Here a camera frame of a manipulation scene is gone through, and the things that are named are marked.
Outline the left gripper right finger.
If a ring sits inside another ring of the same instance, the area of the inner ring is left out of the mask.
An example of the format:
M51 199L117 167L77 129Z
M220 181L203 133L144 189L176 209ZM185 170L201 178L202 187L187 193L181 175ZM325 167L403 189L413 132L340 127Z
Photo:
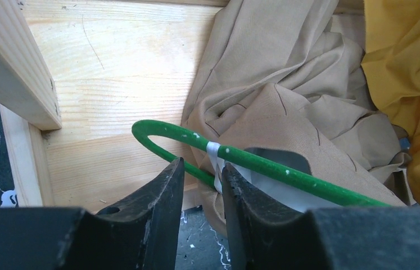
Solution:
M222 172L233 269L420 269L420 206L295 211Z

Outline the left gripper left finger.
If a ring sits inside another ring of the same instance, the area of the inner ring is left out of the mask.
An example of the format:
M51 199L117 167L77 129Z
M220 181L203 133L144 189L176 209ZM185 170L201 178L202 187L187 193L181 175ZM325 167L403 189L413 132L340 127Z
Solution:
M184 160L92 214L78 207L0 208L0 269L173 269Z

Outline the green hanger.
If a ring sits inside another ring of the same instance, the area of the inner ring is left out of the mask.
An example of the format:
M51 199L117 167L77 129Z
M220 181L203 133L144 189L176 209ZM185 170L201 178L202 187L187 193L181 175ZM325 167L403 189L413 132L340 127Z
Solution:
M168 162L173 161L176 156L155 144L149 139L149 136L170 138L204 152L209 152L207 147L214 144L204 136L192 130L158 120L140 120L135 122L132 125L132 134L142 146ZM216 157L243 168L253 170L266 177L337 205L388 206L387 203L371 199L360 193L328 183L296 169L278 164L274 161L232 146L221 146L216 144Z

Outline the brown skirt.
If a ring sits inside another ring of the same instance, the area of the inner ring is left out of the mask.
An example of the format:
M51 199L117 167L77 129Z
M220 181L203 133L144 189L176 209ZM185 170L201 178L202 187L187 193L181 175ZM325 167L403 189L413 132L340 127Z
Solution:
M331 29L359 1L230 1L216 15L182 126L379 200L409 161L372 103L364 51Z

